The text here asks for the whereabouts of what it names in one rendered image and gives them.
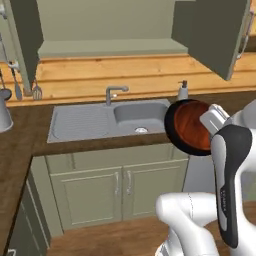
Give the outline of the grey sink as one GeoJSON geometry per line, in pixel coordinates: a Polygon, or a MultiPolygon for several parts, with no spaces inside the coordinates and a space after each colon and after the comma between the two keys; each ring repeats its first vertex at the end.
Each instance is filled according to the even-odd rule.
{"type": "Polygon", "coordinates": [[[48,143],[164,133],[167,99],[55,106],[48,143]]]}

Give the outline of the black bowl with red-brown inside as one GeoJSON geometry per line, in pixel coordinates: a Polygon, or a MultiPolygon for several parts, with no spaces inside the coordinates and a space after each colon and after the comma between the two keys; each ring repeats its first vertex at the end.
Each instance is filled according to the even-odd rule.
{"type": "Polygon", "coordinates": [[[194,156],[208,156],[210,134],[200,122],[200,117],[209,109],[209,104],[183,99],[172,103],[165,118],[165,133],[171,143],[182,152],[194,156]]]}

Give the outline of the white dishwasher front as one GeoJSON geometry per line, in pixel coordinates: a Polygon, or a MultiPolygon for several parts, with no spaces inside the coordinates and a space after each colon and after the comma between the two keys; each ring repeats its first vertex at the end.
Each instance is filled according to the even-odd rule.
{"type": "Polygon", "coordinates": [[[191,156],[188,162],[184,192],[215,192],[214,166],[210,156],[191,156]]]}

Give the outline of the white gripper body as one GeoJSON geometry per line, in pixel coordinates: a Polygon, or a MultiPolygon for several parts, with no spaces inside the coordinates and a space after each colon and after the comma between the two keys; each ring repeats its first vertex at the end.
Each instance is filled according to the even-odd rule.
{"type": "Polygon", "coordinates": [[[211,135],[214,135],[225,125],[230,123],[230,116],[220,105],[212,104],[209,109],[200,116],[200,122],[211,135]]]}

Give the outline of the open green wall cabinet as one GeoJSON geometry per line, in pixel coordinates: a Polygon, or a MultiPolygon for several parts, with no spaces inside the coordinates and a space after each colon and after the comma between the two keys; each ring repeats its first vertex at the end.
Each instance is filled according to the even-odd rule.
{"type": "Polygon", "coordinates": [[[42,57],[185,53],[171,38],[175,0],[37,0],[42,57]]]}

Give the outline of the green side base cabinets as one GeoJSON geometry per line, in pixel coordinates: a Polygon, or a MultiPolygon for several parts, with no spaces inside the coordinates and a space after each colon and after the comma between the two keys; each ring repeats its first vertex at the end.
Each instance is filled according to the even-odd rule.
{"type": "Polygon", "coordinates": [[[29,173],[5,256],[46,256],[50,240],[35,182],[29,173]]]}

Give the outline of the hanging grey spoon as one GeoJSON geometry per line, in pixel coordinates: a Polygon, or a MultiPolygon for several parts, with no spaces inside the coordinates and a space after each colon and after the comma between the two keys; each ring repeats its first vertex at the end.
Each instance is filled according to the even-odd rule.
{"type": "Polygon", "coordinates": [[[12,67],[12,62],[9,62],[9,67],[11,69],[11,72],[12,72],[12,76],[13,76],[13,79],[14,79],[14,87],[15,87],[15,95],[16,95],[16,98],[17,100],[21,101],[22,100],[22,91],[21,91],[21,88],[18,84],[18,81],[16,79],[16,74],[15,74],[15,70],[14,68],[12,67]]]}

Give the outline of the white soap dispenser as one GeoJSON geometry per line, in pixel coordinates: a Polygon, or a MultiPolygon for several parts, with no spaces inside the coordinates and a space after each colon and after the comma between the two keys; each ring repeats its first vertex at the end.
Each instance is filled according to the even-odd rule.
{"type": "Polygon", "coordinates": [[[180,88],[178,90],[177,100],[185,100],[188,98],[188,82],[186,80],[180,81],[180,88]]]}

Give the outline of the hanging grey whisk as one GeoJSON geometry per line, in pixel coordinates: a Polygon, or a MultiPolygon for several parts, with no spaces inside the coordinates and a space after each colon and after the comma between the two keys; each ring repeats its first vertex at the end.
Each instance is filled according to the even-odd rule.
{"type": "Polygon", "coordinates": [[[32,90],[32,96],[34,100],[41,100],[42,99],[42,89],[38,85],[37,79],[34,79],[35,86],[32,90]]]}

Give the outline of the green base cabinet door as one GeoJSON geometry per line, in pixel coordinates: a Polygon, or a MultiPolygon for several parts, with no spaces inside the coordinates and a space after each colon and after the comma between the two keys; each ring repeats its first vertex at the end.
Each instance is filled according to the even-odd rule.
{"type": "Polygon", "coordinates": [[[121,220],[121,167],[52,174],[51,182],[64,230],[121,220]],[[119,172],[118,195],[115,172],[119,172]]]}
{"type": "Polygon", "coordinates": [[[123,219],[155,215],[156,199],[165,193],[181,192],[188,160],[172,160],[123,167],[123,219]],[[127,195],[127,171],[132,173],[132,193],[127,195]]]}

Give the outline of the hanging dark ladle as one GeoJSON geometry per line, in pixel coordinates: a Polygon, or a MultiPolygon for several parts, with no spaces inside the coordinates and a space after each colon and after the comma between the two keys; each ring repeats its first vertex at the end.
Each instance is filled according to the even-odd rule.
{"type": "Polygon", "coordinates": [[[5,87],[5,83],[4,83],[4,79],[3,79],[3,75],[2,75],[2,71],[0,69],[0,80],[2,82],[2,86],[3,88],[0,89],[0,95],[5,99],[5,100],[9,100],[12,96],[12,91],[8,88],[5,87]]]}

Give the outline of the green wall cabinet door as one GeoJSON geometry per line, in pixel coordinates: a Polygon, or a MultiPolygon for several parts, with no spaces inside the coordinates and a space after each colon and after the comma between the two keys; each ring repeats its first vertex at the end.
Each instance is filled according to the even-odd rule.
{"type": "Polygon", "coordinates": [[[44,41],[37,0],[2,0],[0,15],[7,22],[14,49],[14,59],[8,58],[7,62],[20,73],[24,91],[30,94],[39,62],[38,51],[44,41]]]}
{"type": "Polygon", "coordinates": [[[171,37],[191,57],[230,80],[249,12],[250,0],[176,1],[171,37]]]}

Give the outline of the grey tap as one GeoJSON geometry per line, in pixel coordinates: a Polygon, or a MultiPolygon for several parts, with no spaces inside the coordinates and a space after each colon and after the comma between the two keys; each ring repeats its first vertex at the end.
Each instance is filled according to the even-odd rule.
{"type": "Polygon", "coordinates": [[[106,105],[110,106],[111,105],[111,99],[114,97],[111,92],[112,91],[122,91],[122,92],[127,92],[129,91],[128,86],[108,86],[106,88],[106,105]]]}

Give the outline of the green false drawer panel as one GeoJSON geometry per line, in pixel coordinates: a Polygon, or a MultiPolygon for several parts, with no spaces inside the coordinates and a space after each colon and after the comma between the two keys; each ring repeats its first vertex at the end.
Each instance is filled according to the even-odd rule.
{"type": "Polygon", "coordinates": [[[171,143],[95,150],[45,157],[51,174],[187,159],[171,143]]]}

